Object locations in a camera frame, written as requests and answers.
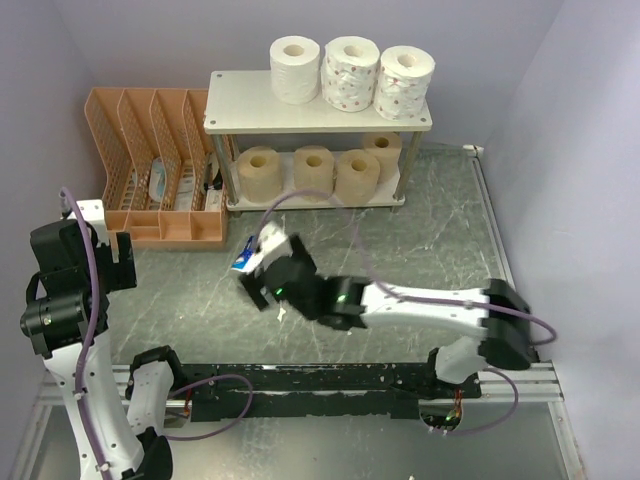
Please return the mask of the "blue paper roll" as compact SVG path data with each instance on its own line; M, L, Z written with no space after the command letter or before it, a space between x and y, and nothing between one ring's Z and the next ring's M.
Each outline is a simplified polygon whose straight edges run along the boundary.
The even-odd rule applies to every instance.
M247 239L242 251L232 263L231 270L240 274L250 273L259 265L260 261L261 253L258 240L252 235Z

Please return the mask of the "brown paper roll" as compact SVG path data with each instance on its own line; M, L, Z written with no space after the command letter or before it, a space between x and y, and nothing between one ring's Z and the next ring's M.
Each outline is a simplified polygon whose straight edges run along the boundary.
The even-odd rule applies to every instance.
M367 204L375 195L380 164L370 153L361 149L345 151L336 163L334 193L346 206Z

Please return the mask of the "plain white paper roll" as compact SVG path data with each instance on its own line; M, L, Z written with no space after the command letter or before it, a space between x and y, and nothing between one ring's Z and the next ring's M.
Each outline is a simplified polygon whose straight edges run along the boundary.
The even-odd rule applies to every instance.
M319 93L320 46L302 36L285 36L270 46L271 88L278 100L306 104Z

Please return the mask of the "white floral roll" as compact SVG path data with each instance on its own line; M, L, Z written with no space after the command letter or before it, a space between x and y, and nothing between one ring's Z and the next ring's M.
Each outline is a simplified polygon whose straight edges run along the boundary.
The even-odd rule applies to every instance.
M374 109L384 119L415 120L426 105L426 95L436 62L414 46L393 46L380 57Z
M344 112L359 112L373 103L380 52L359 36L337 37L325 46L321 64L323 99Z

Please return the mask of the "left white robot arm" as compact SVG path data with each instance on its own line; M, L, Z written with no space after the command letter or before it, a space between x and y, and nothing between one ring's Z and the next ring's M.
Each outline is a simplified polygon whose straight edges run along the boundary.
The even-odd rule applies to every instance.
M118 249L91 225L58 220L30 235L39 269L26 289L20 326L58 385L76 440L83 479L169 479L173 459L163 435L165 402L187 385L167 347L130 374L123 405L115 380L108 294L137 285L128 234Z

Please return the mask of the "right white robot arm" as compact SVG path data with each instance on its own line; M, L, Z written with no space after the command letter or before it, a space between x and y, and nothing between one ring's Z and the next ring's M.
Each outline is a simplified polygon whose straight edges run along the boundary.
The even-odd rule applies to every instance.
M424 384L435 397L448 396L487 367L524 371L533 362L530 307L502 279L486 288L430 290L324 276L300 237L280 229L262 234L237 271L260 311L287 303L305 319L338 331L410 325L459 334L429 355Z

